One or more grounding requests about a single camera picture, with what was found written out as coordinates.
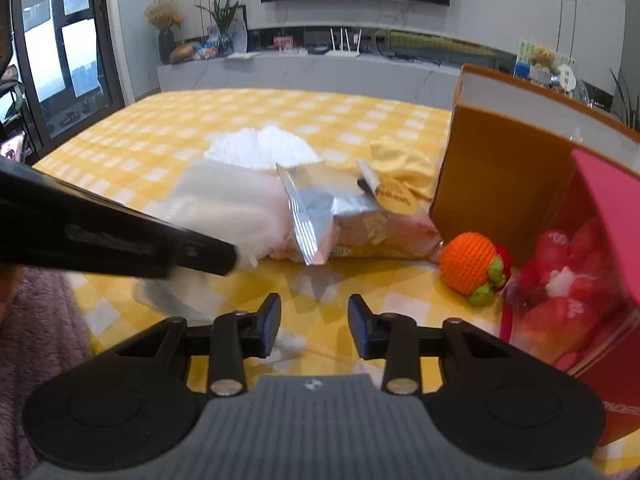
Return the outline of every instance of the cardboard box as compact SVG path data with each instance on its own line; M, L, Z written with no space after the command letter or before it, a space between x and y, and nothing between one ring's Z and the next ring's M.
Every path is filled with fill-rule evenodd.
M582 144L570 139L576 130ZM631 169L639 141L637 132L597 110L465 66L431 209L445 241L480 232L506 247L518 267L532 259L549 228L573 235L587 218L600 218L623 308L598 319L612 330L568 371L603 400L603 445L640 428L640 177Z
M465 65L431 218L444 241L477 231L521 266L574 172L571 150L630 168L639 142L637 132L575 100Z

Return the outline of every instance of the snack package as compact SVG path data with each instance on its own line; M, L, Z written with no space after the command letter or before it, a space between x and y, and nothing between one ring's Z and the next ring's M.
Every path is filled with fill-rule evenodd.
M220 44L217 41L207 40L204 44L194 46L193 59L210 59L220 54Z
M321 265L330 256L436 262L442 238L426 204L415 215L383 210L359 175L323 163L278 167L289 196L293 230L271 258Z

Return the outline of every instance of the marble wall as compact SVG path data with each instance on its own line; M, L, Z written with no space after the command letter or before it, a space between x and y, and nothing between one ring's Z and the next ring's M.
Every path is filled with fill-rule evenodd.
M431 63L397 63L381 56L281 56L262 52L250 62L207 59L158 67L162 92L219 88L280 88L340 92L451 110L460 70Z
M193 4L206 6L208 0L178 1L185 15L180 34L202 34L210 17ZM337 23L392 27L508 52L516 52L520 40L551 48L559 43L560 52L572 53L577 60L578 76L609 92L614 89L609 69L618 73L625 29L625 0L451 0L449 7L395 0L241 1L247 5L248 25L254 28Z

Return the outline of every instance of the crocheted orange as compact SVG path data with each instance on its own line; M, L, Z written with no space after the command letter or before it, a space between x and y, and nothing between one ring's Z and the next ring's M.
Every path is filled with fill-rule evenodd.
M487 270L498 255L489 238L462 233L450 241L440 256L440 275L447 285L468 296L487 283Z

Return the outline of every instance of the dark vase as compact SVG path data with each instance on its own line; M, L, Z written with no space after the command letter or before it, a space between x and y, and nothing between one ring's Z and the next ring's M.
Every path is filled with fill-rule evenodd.
M171 56L174 48L174 32L170 28L164 28L158 34L158 52L160 53L160 61L162 61L162 64L169 64L169 56Z

